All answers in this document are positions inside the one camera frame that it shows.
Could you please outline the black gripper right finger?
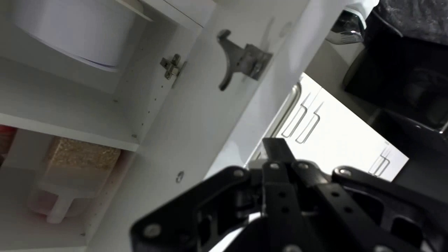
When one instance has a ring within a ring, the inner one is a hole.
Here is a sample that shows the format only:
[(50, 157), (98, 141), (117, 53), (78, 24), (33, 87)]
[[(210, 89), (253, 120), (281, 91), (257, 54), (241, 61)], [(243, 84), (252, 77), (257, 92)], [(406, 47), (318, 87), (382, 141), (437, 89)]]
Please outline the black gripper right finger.
[(298, 201), (334, 249), (348, 252), (448, 252), (448, 207), (351, 166), (330, 176), (298, 161), (291, 169)]

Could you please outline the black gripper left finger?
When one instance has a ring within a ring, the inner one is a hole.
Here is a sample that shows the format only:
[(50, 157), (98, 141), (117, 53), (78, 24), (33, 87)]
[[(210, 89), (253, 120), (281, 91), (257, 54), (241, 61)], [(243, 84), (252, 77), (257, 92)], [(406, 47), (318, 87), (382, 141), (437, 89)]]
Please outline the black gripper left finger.
[(227, 166), (138, 218), (131, 252), (207, 252), (260, 204), (262, 171)]

